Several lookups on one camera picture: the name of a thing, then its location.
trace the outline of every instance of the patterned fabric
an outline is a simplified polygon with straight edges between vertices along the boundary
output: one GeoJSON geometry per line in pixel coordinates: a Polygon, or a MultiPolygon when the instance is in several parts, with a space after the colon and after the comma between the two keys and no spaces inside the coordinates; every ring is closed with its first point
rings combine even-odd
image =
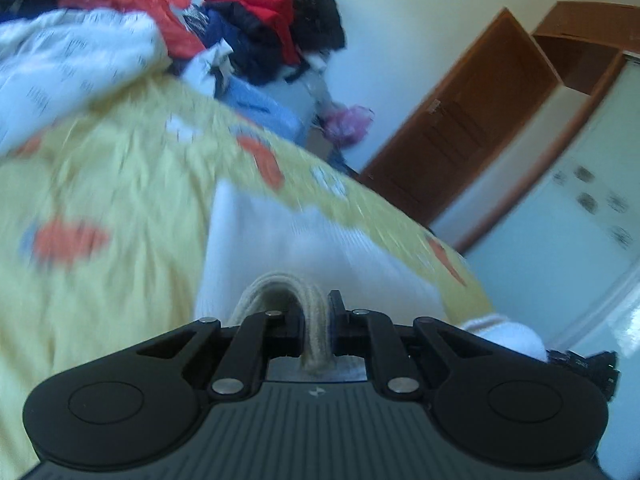
{"type": "Polygon", "coordinates": [[[0,155],[41,128],[169,65],[142,12],[60,9],[0,25],[0,155]]]}
{"type": "Polygon", "coordinates": [[[184,9],[182,17],[190,31],[202,38],[209,25],[209,17],[200,10],[200,7],[191,4],[184,9]]]}
{"type": "Polygon", "coordinates": [[[148,76],[0,158],[0,479],[36,460],[20,414],[50,375],[190,322],[216,184],[314,207],[492,308],[460,256],[315,156],[170,76],[148,76]]]}

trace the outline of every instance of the pink plastic bag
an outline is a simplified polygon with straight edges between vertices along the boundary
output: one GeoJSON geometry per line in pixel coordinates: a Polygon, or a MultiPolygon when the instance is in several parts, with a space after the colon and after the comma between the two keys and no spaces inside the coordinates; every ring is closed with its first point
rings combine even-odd
{"type": "Polygon", "coordinates": [[[373,111],[364,106],[336,107],[324,115],[324,136],[338,148],[348,148],[369,133],[373,111]]]}

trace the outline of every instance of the white cloth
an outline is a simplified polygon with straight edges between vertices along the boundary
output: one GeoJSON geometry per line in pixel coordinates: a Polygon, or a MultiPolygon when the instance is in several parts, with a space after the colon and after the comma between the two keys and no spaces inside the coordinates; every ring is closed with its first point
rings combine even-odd
{"type": "Polygon", "coordinates": [[[0,155],[167,60],[142,12],[60,9],[0,25],[0,155]]]}
{"type": "Polygon", "coordinates": [[[446,318],[436,286],[363,232],[328,220],[315,207],[291,210],[221,181],[195,316],[228,324],[244,290],[275,271],[313,283],[324,295],[340,290],[347,309],[384,312],[397,324],[419,316],[446,318]]]}
{"type": "Polygon", "coordinates": [[[547,361],[542,338],[528,326],[509,320],[499,314],[472,319],[460,326],[482,339],[504,346],[514,352],[547,361]]]}
{"type": "Polygon", "coordinates": [[[216,88],[225,91],[233,73],[229,55],[234,50],[225,40],[221,40],[211,48],[194,57],[184,69],[180,79],[195,91],[208,97],[217,97],[216,88]],[[212,67],[218,67],[222,73],[222,81],[211,75],[212,67]]]}

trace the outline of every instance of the yellow blanket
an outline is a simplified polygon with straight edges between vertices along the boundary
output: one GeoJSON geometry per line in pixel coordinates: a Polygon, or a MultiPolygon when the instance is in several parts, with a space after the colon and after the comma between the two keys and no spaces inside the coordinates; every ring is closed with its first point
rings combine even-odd
{"type": "Polygon", "coordinates": [[[380,197],[150,76],[0,158],[1,480],[36,462],[21,421],[36,384],[190,322],[220,178],[361,229],[438,286],[450,322],[492,310],[462,259],[380,197]]]}

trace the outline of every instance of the wooden door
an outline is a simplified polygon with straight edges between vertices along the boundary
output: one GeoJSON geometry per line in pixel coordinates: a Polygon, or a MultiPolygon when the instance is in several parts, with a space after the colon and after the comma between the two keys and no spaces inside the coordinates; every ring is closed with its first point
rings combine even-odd
{"type": "Polygon", "coordinates": [[[360,175],[428,225],[504,149],[558,85],[503,10],[360,175]]]}

